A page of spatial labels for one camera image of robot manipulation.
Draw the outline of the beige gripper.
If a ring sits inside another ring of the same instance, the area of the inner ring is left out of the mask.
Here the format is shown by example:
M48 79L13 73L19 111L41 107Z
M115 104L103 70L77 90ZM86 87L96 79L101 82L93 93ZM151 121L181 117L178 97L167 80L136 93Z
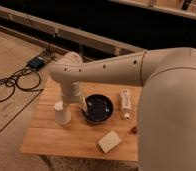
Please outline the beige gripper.
M83 110L87 109L85 96L80 83L61 84L61 97L63 106L68 108L71 104L78 104Z

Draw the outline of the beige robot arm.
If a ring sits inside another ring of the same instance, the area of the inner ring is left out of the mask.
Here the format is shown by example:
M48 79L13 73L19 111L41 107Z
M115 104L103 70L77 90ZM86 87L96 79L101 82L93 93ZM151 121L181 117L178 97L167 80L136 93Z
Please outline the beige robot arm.
M50 70L65 103L81 101L79 84L140 86L139 171L196 171L196 49L147 50L93 62L69 52Z

